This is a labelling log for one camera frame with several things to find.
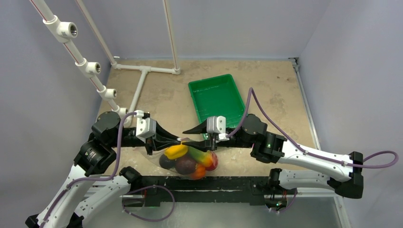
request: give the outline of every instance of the pipe fitting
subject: pipe fitting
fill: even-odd
[[[105,98],[107,99],[115,99],[117,92],[115,89],[106,89],[105,91]]]
[[[87,78],[92,78],[101,72],[101,65],[98,62],[88,62],[86,58],[83,59],[84,61],[80,64],[76,62],[76,66]]]
[[[113,69],[117,69],[117,70],[120,70],[120,68],[118,68],[118,63],[115,61],[114,63],[111,63],[111,67],[113,68]]]
[[[172,72],[172,74],[173,75],[179,75],[179,74],[181,74],[181,69],[179,68],[179,69],[173,69],[173,72]]]
[[[139,70],[141,72],[146,71],[147,73],[151,72],[151,66],[139,66]]]
[[[98,62],[88,62],[86,72],[92,75],[99,75],[101,73],[101,65]]]
[[[115,112],[117,112],[119,114],[120,118],[123,118],[127,114],[128,110],[127,110],[127,108],[119,107],[119,109]]]
[[[96,91],[99,93],[102,100],[104,100],[104,101],[113,100],[116,98],[116,95],[117,95],[117,92],[115,89],[107,89],[106,86],[103,86],[103,89],[101,91],[99,91],[99,90],[96,90]]]
[[[125,121],[123,122],[123,127],[130,127],[130,125],[132,125],[132,121],[133,121],[133,116],[129,116],[125,119]]]
[[[71,39],[77,37],[77,26],[73,22],[60,22],[56,32],[59,36]]]
[[[73,22],[61,22],[54,16],[50,21],[43,19],[43,23],[60,43],[67,43],[77,36],[77,26]]]

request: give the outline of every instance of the wire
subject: wire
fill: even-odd
[[[284,209],[281,210],[281,211],[277,211],[277,213],[284,213],[286,210],[288,210],[288,209],[291,207],[291,205],[294,203],[295,198],[297,197],[297,193],[298,193],[298,191],[297,191],[297,189],[295,189],[294,196],[293,196],[293,198],[292,198],[290,204],[288,204],[288,202],[287,202],[286,208],[284,208]]]
[[[144,200],[145,200],[146,195],[147,195],[147,190],[144,190],[144,194],[143,194],[143,191],[141,191],[141,196],[143,197]]]
[[[126,193],[126,195],[134,194],[134,193],[137,193],[137,192],[139,192],[139,191],[143,191],[143,190],[150,189],[150,188],[160,188],[160,189],[164,189],[164,190],[167,191],[167,192],[169,193],[169,195],[171,196],[171,198],[172,198],[172,208],[171,208],[171,211],[170,211],[166,216],[164,216],[163,218],[159,218],[159,219],[143,218],[143,217],[141,217],[141,216],[138,216],[138,215],[133,214],[132,212],[128,211],[128,210],[126,209],[126,207],[125,207],[123,201],[122,201],[122,208],[123,208],[123,211],[126,212],[127,214],[133,216],[133,217],[136,217],[136,218],[138,218],[138,219],[141,219],[141,220],[144,220],[144,221],[147,221],[147,222],[160,222],[160,221],[162,221],[162,220],[167,219],[167,218],[173,213],[173,210],[174,210],[174,208],[175,208],[175,198],[173,197],[172,192],[169,191],[169,189],[167,189],[166,187],[160,186],[160,185],[147,186],[147,187],[144,187],[144,188],[141,188],[141,189],[137,189],[137,190],[128,192],[128,193]]]
[[[136,112],[131,112],[131,113],[127,113],[121,120],[120,120],[120,124],[119,124],[119,130],[118,130],[118,134],[117,134],[117,147],[116,147],[116,163],[115,163],[115,167],[114,170],[112,172],[112,174],[106,178],[93,178],[93,177],[85,177],[85,178],[78,178],[76,180],[71,181],[68,185],[66,185],[66,189],[62,190],[59,195],[56,197],[56,199],[53,201],[53,203],[50,205],[49,210],[46,212],[45,216],[43,217],[43,222],[40,224],[39,228],[43,228],[50,216],[50,214],[52,213],[53,209],[55,208],[55,206],[57,205],[57,203],[61,200],[61,198],[65,195],[65,193],[71,189],[71,187],[78,182],[81,181],[110,181],[112,180],[116,173],[117,170],[119,168],[119,162],[120,162],[120,151],[122,148],[122,131],[123,131],[123,124],[125,122],[125,119],[127,119],[129,116],[132,115],[136,115]]]
[[[389,153],[389,154],[393,154],[393,155],[394,155],[393,161],[391,161],[390,163],[387,163],[387,164],[382,164],[382,165],[360,165],[360,164],[353,164],[353,163],[344,163],[343,161],[339,161],[339,160],[336,160],[336,159],[331,159],[331,158],[327,158],[327,157],[324,157],[324,156],[321,156],[321,155],[317,155],[317,154],[311,153],[311,152],[309,152],[309,151],[303,149],[296,141],[294,141],[287,133],[285,133],[276,123],[274,123],[274,122],[272,121],[272,119],[270,119],[269,116],[267,116],[267,114],[266,114],[265,111],[263,110],[262,106],[260,105],[260,103],[259,103],[259,101],[258,101],[258,98],[256,97],[255,91],[253,90],[252,87],[249,88],[248,98],[247,98],[246,105],[245,105],[245,111],[243,112],[241,121],[239,122],[238,126],[237,126],[231,133],[229,133],[229,134],[227,135],[227,138],[230,138],[231,136],[233,136],[233,135],[241,128],[243,122],[245,121],[245,118],[246,118],[246,116],[247,116],[247,112],[248,112],[248,109],[249,109],[249,104],[250,104],[250,97],[251,97],[251,95],[253,95],[253,98],[255,99],[256,104],[258,105],[260,111],[261,111],[262,114],[266,117],[266,119],[267,119],[277,130],[279,130],[288,140],[290,140],[290,142],[291,142],[295,147],[297,147],[297,148],[298,148],[301,152],[303,152],[304,154],[307,154],[307,155],[310,155],[310,156],[312,156],[312,157],[319,158],[319,159],[322,159],[322,160],[326,160],[326,161],[329,161],[329,162],[338,163],[338,164],[341,164],[341,165],[347,165],[347,166],[358,167],[358,168],[367,168],[367,169],[381,169],[381,168],[391,167],[392,165],[396,164],[397,161],[399,160],[399,155],[398,155],[396,152],[393,152],[393,151],[380,151],[380,152],[371,154],[370,156],[366,157],[366,158],[363,160],[363,162],[366,162],[367,160],[369,160],[369,159],[371,159],[371,158],[373,158],[373,157],[375,157],[375,156],[378,156],[378,155],[381,155],[381,154],[386,154],[386,153]]]

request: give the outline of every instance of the white wall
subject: white wall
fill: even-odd
[[[84,57],[109,63],[74,1],[48,1],[78,27]],[[25,227],[68,174],[90,132],[100,98],[28,0],[0,7],[0,227]]]
[[[288,58],[301,54],[330,0],[170,0],[186,58]],[[171,57],[161,0],[85,0],[115,56]]]
[[[302,82],[324,150],[402,155],[402,9],[403,1],[333,0],[302,52]],[[402,158],[363,171],[363,198],[345,200],[354,227],[403,227],[402,173]]]

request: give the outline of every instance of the green plastic bin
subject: green plastic bin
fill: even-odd
[[[209,116],[222,115],[227,119],[227,127],[238,125],[245,111],[245,104],[232,75],[190,82],[189,90],[199,123]]]

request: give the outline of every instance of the plastic bag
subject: plastic bag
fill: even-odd
[[[182,142],[188,141],[190,139],[182,139]],[[214,152],[203,152],[182,144],[168,147],[147,158],[161,168],[191,180],[205,177],[206,173],[214,171],[218,166],[218,158]]]

